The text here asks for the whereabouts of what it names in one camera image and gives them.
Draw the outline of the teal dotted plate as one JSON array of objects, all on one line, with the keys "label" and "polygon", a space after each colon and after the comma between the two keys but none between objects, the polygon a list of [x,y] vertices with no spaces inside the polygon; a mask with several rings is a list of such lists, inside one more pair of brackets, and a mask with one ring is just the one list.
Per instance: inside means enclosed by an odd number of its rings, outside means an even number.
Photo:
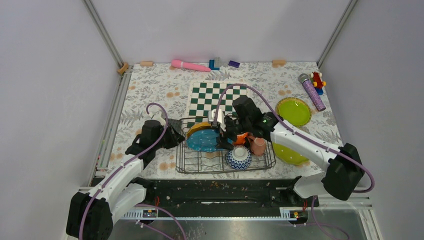
[{"label": "teal dotted plate", "polygon": [[220,131],[217,129],[204,129],[204,130],[200,130],[197,131],[195,133],[193,133],[187,140],[186,140],[186,145],[194,150],[194,151],[198,151],[198,152],[207,152],[207,153],[212,153],[212,152],[216,152],[216,151],[223,151],[222,150],[217,150],[215,148],[217,142],[216,142],[216,138],[218,136],[221,136]]}]

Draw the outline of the orange dotted plate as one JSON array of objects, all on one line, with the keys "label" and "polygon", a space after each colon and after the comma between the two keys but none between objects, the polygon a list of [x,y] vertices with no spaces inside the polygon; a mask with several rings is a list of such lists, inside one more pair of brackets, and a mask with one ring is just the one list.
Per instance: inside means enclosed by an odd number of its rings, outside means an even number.
[{"label": "orange dotted plate", "polygon": [[196,123],[188,130],[188,132],[186,133],[186,137],[189,138],[195,132],[211,128],[211,124],[207,121]]}]

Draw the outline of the metal wire dish rack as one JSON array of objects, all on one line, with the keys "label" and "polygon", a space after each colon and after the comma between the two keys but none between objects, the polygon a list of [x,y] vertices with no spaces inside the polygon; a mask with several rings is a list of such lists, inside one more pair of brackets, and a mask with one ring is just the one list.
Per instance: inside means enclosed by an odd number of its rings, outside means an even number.
[{"label": "metal wire dish rack", "polygon": [[276,164],[271,143],[266,142],[265,153],[261,156],[252,155],[251,165],[247,170],[235,170],[226,162],[228,150],[219,150],[215,152],[203,152],[192,150],[187,146],[187,128],[182,123],[180,134],[185,140],[176,149],[176,170],[182,174],[223,174],[231,172],[268,170]]}]

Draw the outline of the lime green dotted plate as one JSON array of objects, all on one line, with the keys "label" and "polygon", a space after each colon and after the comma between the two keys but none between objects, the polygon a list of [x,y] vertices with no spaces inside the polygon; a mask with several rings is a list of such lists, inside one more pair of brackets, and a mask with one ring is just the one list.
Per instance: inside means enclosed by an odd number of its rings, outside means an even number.
[{"label": "lime green dotted plate", "polygon": [[308,158],[286,146],[273,142],[272,147],[275,156],[287,164],[300,166],[309,162]]}]

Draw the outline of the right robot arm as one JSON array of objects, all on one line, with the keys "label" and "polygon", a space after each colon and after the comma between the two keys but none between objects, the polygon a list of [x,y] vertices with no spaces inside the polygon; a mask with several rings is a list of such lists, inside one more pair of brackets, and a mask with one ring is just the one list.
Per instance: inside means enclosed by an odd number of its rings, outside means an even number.
[{"label": "right robot arm", "polygon": [[338,146],[316,138],[269,111],[266,113],[247,96],[237,98],[232,104],[234,119],[221,110],[208,112],[208,121],[220,131],[217,145],[230,149],[228,140],[249,133],[270,143],[285,146],[306,157],[321,168],[322,173],[298,176],[287,191],[287,201],[293,206],[301,205],[307,198],[328,193],[342,201],[349,199],[365,174],[357,148],[345,143]]}]

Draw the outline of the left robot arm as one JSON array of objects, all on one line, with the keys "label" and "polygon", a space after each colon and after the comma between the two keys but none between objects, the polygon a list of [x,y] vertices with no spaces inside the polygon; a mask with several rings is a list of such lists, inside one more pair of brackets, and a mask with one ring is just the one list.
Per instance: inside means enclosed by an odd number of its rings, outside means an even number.
[{"label": "left robot arm", "polygon": [[165,120],[147,120],[126,149],[121,164],[88,192],[72,198],[65,232],[79,240],[107,240],[115,223],[133,206],[152,204],[151,182],[138,174],[155,158],[159,149],[178,146],[185,137]]}]

